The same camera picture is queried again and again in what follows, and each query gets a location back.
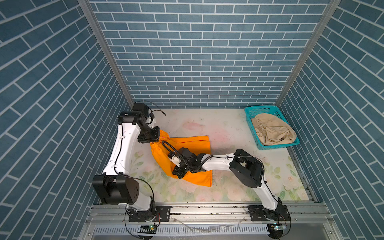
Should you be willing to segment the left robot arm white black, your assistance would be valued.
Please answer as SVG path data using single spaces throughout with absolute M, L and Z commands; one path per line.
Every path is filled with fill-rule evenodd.
M 94 176 L 92 186 L 101 202 L 106 205 L 125 204 L 136 212 L 155 212 L 154 196 L 140 191 L 144 180 L 130 176 L 136 144 L 157 143 L 160 129 L 155 127 L 155 117 L 145 103 L 135 103 L 132 110 L 121 112 L 118 117 L 117 138 L 110 159 L 100 175 Z

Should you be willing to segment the beige shorts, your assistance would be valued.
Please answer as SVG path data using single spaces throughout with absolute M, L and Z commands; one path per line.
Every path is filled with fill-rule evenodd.
M 275 115 L 258 114 L 252 119 L 252 124 L 264 146 L 292 144 L 297 139 L 293 128 Z

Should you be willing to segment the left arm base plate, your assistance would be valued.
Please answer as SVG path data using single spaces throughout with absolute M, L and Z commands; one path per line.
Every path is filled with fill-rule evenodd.
M 147 211 L 136 211 L 132 208 L 127 208 L 127 215 L 130 223 L 169 222 L 171 214 L 171 206 L 156 206 L 150 207 Z

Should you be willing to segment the orange shorts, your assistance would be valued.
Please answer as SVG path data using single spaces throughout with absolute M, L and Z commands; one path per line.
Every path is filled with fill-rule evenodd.
M 211 154 L 209 136 L 171 138 L 165 131 L 159 131 L 159 141 L 151 143 L 151 151 L 154 159 L 166 175 L 177 179 L 175 168 L 181 168 L 184 174 L 183 180 L 195 185 L 211 187 L 213 172 L 205 171 L 201 165 L 206 154 Z M 171 161 L 170 153 L 177 150 L 183 155 L 179 165 Z

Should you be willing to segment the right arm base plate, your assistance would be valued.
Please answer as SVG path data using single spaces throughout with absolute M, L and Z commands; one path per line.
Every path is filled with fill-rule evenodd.
M 262 205 L 252 205 L 248 207 L 248 213 L 252 222 L 261 221 L 290 221 L 291 215 L 287 206 L 278 204 L 275 210 L 265 209 Z

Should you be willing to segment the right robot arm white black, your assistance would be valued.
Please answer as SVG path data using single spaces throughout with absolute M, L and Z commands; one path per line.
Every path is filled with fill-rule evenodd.
M 231 154 L 214 156 L 204 153 L 196 155 L 187 148 L 181 148 L 171 151 L 168 158 L 176 165 L 172 174 L 179 179 L 184 178 L 187 173 L 196 175 L 213 170 L 232 172 L 243 185 L 253 189 L 258 195 L 262 202 L 262 219 L 291 220 L 288 207 L 282 204 L 267 185 L 263 162 L 246 151 L 237 149 Z

